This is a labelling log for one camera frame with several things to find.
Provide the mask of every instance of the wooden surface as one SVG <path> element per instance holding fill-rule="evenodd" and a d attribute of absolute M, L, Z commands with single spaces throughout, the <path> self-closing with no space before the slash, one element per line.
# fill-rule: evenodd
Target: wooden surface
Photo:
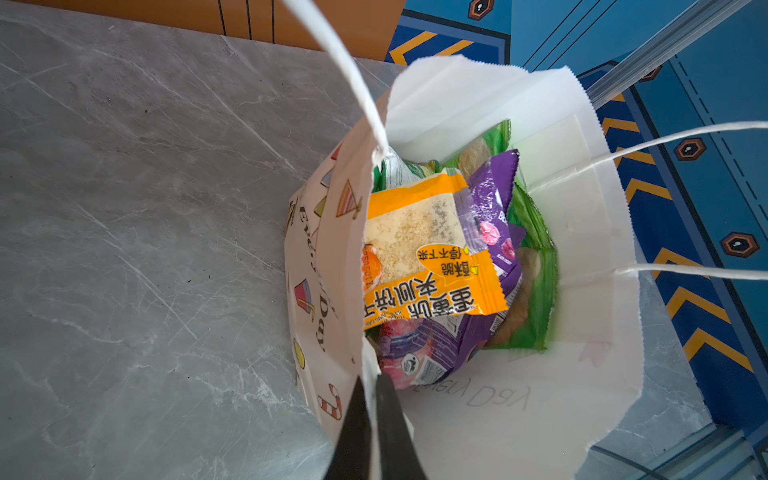
<path fill-rule="evenodd" d="M 319 50 L 281 0 L 19 1 Z M 386 57 L 405 3 L 406 0 L 316 0 L 352 55 L 375 60 Z"/>

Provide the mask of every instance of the green snack package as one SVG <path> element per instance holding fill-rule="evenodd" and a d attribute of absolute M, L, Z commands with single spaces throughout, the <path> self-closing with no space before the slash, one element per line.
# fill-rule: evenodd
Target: green snack package
<path fill-rule="evenodd" d="M 490 157 L 511 150 L 509 120 L 504 120 L 464 147 L 461 153 L 444 161 L 441 168 L 458 168 L 464 178 L 480 168 Z"/>
<path fill-rule="evenodd" d="M 545 350 L 549 323 L 558 292 L 558 251 L 549 236 L 541 213 L 519 181 L 515 182 L 507 215 L 509 223 L 528 233 L 517 250 L 523 277 L 505 323 L 511 338 L 487 348 Z M 504 333 L 499 329 L 497 334 Z"/>
<path fill-rule="evenodd" d="M 413 182 L 434 175 L 435 168 L 439 168 L 436 161 L 430 161 L 428 164 L 415 164 L 403 160 L 395 151 L 390 148 L 389 153 L 384 157 L 381 167 L 373 169 L 373 191 L 372 193 L 390 188 L 402 187 Z"/>

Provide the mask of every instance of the barcode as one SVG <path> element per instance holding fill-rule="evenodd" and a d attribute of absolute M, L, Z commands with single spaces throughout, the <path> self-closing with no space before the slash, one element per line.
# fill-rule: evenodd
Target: barcode
<path fill-rule="evenodd" d="M 444 326 L 453 338 L 458 338 L 458 327 L 462 324 L 463 318 L 464 315 L 441 315 L 436 316 L 433 320 Z"/>
<path fill-rule="evenodd" d="M 509 310 L 505 310 L 496 315 L 496 317 L 493 319 L 493 325 L 491 325 L 491 333 L 496 333 L 496 330 L 498 330 L 498 328 L 502 326 L 502 323 L 504 323 L 504 319 L 507 317 L 508 311 Z"/>
<path fill-rule="evenodd" d="M 419 373 L 419 376 L 413 379 L 411 385 L 431 385 L 440 380 L 440 377 L 445 375 L 445 371 L 442 365 L 426 356 L 424 357 L 422 371 Z"/>

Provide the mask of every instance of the black object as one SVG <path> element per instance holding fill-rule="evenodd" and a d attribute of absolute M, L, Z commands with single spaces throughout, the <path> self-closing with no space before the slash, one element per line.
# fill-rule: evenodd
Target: black object
<path fill-rule="evenodd" d="M 402 416 L 395 384 L 386 373 L 376 380 L 376 418 L 379 421 L 382 480 L 426 480 Z"/>
<path fill-rule="evenodd" d="M 386 373 L 382 373 L 376 380 L 376 418 L 379 424 L 382 480 L 426 480 L 402 416 L 395 384 Z M 371 424 L 362 382 L 358 377 L 325 480 L 366 480 L 370 456 Z"/>
<path fill-rule="evenodd" d="M 368 420 L 365 392 L 357 377 L 352 398 L 341 426 L 339 441 L 333 453 L 325 480 L 360 478 L 366 480 L 371 460 L 371 422 Z"/>

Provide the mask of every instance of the purple snack package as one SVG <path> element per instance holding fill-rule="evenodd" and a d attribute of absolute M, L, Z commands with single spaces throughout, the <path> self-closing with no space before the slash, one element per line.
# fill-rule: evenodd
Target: purple snack package
<path fill-rule="evenodd" d="M 472 209 L 478 217 L 482 239 L 488 245 L 500 280 L 518 265 L 515 250 L 520 243 L 512 241 L 512 231 L 507 223 L 517 169 L 518 152 L 508 151 L 491 157 L 467 180 Z M 513 230 L 515 236 L 519 235 L 516 229 Z"/>
<path fill-rule="evenodd" d="M 384 323 L 379 365 L 397 389 L 439 382 L 488 342 L 493 321 L 493 315 L 451 315 Z"/>
<path fill-rule="evenodd" d="M 468 194 L 454 195 L 469 246 L 481 242 L 475 233 L 479 227 L 478 250 L 487 245 L 509 305 L 522 277 L 516 250 L 527 233 L 507 222 L 517 167 L 517 151 L 496 155 L 467 180 Z M 379 331 L 379 365 L 397 389 L 440 382 L 485 346 L 505 315 L 448 315 L 384 323 Z"/>

